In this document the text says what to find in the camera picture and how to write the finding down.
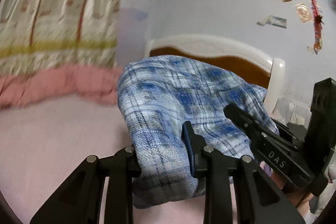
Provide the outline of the pink quilted blanket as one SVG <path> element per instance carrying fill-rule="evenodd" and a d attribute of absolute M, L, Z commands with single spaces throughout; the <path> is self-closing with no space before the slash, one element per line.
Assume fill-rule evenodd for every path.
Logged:
<path fill-rule="evenodd" d="M 1 109 L 25 107 L 51 98 L 77 94 L 108 105 L 117 103 L 117 83 L 122 68 L 68 64 L 34 75 L 1 77 Z"/>

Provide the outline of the pink bed sheet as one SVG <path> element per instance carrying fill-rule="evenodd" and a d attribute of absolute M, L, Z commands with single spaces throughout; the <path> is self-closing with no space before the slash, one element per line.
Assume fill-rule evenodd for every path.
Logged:
<path fill-rule="evenodd" d="M 68 175 L 89 155 L 100 158 L 130 145 L 117 106 L 76 96 L 1 111 L 1 192 L 29 223 Z"/>

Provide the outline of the white brown bed headboard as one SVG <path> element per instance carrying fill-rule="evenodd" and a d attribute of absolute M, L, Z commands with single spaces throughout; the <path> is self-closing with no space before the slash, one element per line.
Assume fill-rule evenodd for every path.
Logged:
<path fill-rule="evenodd" d="M 145 57 L 160 55 L 199 60 L 232 71 L 246 82 L 266 88 L 264 106 L 269 114 L 280 97 L 285 61 L 246 43 L 205 34 L 180 34 L 147 41 Z"/>

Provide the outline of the red hanging wall ornament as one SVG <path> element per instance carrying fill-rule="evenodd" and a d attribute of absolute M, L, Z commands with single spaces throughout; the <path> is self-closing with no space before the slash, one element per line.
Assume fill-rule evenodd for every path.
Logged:
<path fill-rule="evenodd" d="M 311 8 L 313 12 L 313 23 L 314 23 L 314 44 L 312 47 L 313 52 L 317 55 L 320 50 L 322 50 L 322 15 L 318 9 L 318 3 L 316 0 L 311 1 Z"/>

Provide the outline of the blue white plaid shirt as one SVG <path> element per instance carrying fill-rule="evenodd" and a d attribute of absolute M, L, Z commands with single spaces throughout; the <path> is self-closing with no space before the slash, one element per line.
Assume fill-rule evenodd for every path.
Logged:
<path fill-rule="evenodd" d="M 182 125 L 224 155 L 250 155 L 250 141 L 224 115 L 235 104 L 272 132 L 277 127 L 263 105 L 264 88 L 219 67 L 165 55 L 128 64 L 118 81 L 118 107 L 135 147 L 141 176 L 133 183 L 133 203 L 147 209 L 202 196 L 204 180 L 193 178 Z"/>

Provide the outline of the tree pattern curtain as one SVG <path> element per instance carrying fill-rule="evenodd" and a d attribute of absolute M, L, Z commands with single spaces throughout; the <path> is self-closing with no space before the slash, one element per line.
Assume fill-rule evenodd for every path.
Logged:
<path fill-rule="evenodd" d="M 114 67 L 120 0 L 1 0 L 1 74 Z"/>

